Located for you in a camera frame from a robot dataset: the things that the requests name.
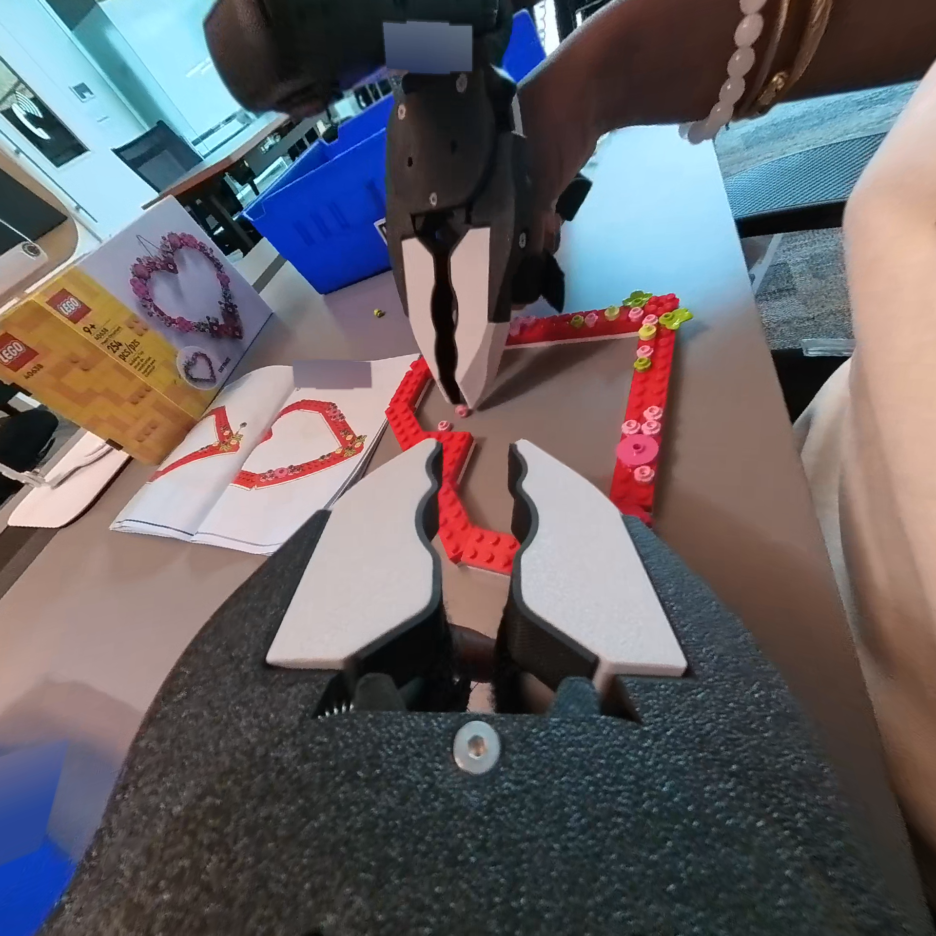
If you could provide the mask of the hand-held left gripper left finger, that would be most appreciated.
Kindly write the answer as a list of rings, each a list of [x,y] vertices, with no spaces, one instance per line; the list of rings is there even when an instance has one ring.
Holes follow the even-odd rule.
[[[442,608],[438,527],[442,444],[425,439],[366,474],[328,512],[266,663],[364,663]]]

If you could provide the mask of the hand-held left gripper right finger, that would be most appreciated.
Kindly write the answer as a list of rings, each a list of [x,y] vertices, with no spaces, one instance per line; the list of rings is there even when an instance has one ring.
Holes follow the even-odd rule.
[[[510,655],[541,681],[682,677],[683,648],[623,514],[528,440],[508,453],[520,543],[510,579]]]

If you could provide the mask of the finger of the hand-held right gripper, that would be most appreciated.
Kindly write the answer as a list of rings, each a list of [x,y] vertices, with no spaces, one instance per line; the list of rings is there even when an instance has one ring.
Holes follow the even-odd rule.
[[[454,377],[464,406],[476,410],[486,398],[503,357],[507,322],[490,320],[490,228],[471,228],[453,248],[449,277],[455,305]]]
[[[449,262],[436,262],[432,249],[417,237],[402,240],[405,304],[417,347],[430,375],[450,404],[462,404],[455,379],[455,301]]]

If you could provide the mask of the group of pink flower studs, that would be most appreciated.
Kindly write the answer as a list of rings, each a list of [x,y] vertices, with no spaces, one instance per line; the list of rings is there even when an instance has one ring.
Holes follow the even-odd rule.
[[[579,330],[574,330],[568,325],[569,318],[577,312],[547,316],[530,314],[517,316],[510,322],[507,343],[509,346],[534,346],[600,341],[628,336],[637,338],[638,347],[635,359],[641,356],[650,357],[652,366],[645,372],[637,372],[633,364],[633,378],[627,398],[621,439],[634,434],[654,436],[659,444],[659,454],[651,465],[634,469],[618,462],[612,481],[612,492],[620,494],[628,485],[651,487],[654,483],[662,444],[663,417],[667,403],[675,334],[659,324],[659,316],[674,309],[670,303],[663,302],[661,297],[653,297],[642,309],[617,306],[620,306],[621,314],[614,321],[605,320],[605,309],[581,312],[585,316],[585,324]],[[638,337],[638,330],[644,324],[657,326],[654,340],[647,343],[641,342]]]

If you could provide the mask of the red brick heart frame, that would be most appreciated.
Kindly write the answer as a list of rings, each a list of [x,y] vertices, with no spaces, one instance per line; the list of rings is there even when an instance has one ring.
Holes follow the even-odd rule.
[[[536,348],[618,339],[634,335],[634,361],[625,420],[615,449],[616,463],[608,497],[626,517],[653,524],[655,485],[660,474],[660,449],[665,408],[673,370],[676,336],[693,317],[675,294],[654,296],[635,291],[618,305],[586,312],[521,315],[507,335],[507,348]],[[443,483],[438,493],[439,539],[455,565],[506,576],[520,544],[510,532],[475,524],[460,495],[462,474],[474,447],[470,432],[449,427],[427,430],[417,409],[433,378],[426,361],[417,357],[405,373],[385,414],[401,450],[433,438],[443,448]]]

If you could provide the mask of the grey desk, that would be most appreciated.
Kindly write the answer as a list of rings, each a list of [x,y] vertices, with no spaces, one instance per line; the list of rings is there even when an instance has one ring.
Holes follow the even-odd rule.
[[[676,294],[694,316],[676,336],[655,530],[783,673],[823,733],[860,830],[897,872],[907,834],[712,145],[673,127],[631,128],[606,137],[587,172],[593,188],[562,239],[567,308],[641,289]],[[239,373],[415,351],[390,274],[321,297],[285,265],[262,294],[274,317]],[[473,517],[506,529],[507,443],[519,438],[607,490],[635,346],[505,353],[496,390],[466,426],[478,440],[465,477]],[[57,780],[40,821],[72,861],[163,679],[264,561],[111,532],[148,475],[131,462],[82,519],[34,533],[2,573],[2,754],[65,743],[61,779],[40,775]]]

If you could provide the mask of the person's right hand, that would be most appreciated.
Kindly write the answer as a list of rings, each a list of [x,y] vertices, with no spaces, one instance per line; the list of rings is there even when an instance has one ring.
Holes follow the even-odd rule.
[[[556,249],[555,203],[603,134],[708,116],[740,20],[737,1],[612,2],[522,83],[535,206],[532,251]]]

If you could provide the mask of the blue plastic bin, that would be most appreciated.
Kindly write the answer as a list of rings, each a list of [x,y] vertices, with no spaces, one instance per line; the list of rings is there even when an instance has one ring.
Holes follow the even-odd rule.
[[[36,934],[75,870],[69,854],[49,837],[33,852],[2,864],[1,934]]]
[[[530,15],[515,13],[503,69],[518,83],[543,59]],[[371,82],[377,81],[383,90],[379,100],[341,125],[333,142],[314,143],[246,212],[258,231],[322,294],[390,268],[386,134],[398,78],[382,68],[364,83],[339,92],[331,104],[341,93],[362,91]]]

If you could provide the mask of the open instruction booklet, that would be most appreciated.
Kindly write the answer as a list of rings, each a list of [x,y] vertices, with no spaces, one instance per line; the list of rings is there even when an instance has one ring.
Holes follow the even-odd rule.
[[[252,370],[221,391],[111,531],[272,555],[364,473],[418,360]]]

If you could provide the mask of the brown office table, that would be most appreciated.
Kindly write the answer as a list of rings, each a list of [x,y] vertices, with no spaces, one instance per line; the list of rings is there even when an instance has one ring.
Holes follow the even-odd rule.
[[[240,129],[235,136],[227,140],[215,151],[208,154],[193,170],[189,170],[180,180],[171,183],[157,195],[141,205],[146,211],[157,205],[164,198],[177,197],[205,181],[223,175],[230,167],[240,162],[247,154],[260,146],[263,141],[289,123],[291,118],[285,114],[265,114],[251,124]]]

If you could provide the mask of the person's white undershirt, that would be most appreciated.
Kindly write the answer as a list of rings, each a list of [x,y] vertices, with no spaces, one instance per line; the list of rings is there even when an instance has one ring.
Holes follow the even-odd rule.
[[[934,865],[934,432],[842,364],[794,431],[897,800]]]

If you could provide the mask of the yellow and lilac toy box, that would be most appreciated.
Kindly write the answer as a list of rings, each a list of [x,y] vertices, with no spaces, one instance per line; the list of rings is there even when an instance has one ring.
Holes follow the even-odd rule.
[[[2,381],[155,465],[272,310],[174,198],[2,308]]]

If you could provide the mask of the gold bangle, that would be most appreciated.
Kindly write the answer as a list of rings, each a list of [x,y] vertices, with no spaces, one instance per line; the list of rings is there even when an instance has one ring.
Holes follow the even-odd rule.
[[[778,3],[764,62],[736,105],[735,120],[761,116],[791,93],[813,63],[834,5],[833,1]]]

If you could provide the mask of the person's beige sweatshirt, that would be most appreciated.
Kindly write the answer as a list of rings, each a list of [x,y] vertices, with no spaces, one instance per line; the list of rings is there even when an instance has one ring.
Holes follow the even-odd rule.
[[[934,559],[935,65],[860,177],[845,212],[857,339],[856,463],[868,501]]]

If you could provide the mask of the phone icon wall sign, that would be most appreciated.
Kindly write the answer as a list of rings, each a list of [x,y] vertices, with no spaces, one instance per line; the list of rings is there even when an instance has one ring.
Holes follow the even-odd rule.
[[[5,60],[1,60],[1,114],[57,169],[88,152],[87,147]]]

